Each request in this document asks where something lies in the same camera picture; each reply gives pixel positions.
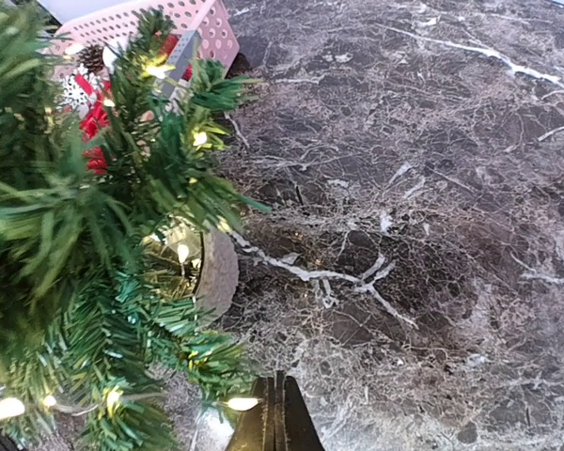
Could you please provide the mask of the small green christmas tree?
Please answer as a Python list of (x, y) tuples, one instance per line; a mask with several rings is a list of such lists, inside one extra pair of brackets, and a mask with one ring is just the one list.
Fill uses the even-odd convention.
[[(251, 200), (215, 173), (219, 119), (252, 81), (218, 1), (133, 1), (50, 34), (0, 1), (0, 450), (79, 421), (80, 450), (174, 450), (164, 368), (219, 411), (251, 378), (242, 347), (201, 322), (200, 260), (165, 232), (239, 229)], [(104, 47), (109, 125), (83, 141), (60, 106), (74, 57)], [(100, 146), (106, 173), (82, 153)]]

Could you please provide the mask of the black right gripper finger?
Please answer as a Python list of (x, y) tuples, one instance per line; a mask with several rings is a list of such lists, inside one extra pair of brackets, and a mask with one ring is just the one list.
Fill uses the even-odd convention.
[(297, 380), (278, 370), (257, 378), (247, 397), (229, 400), (239, 413), (227, 451), (323, 451)]

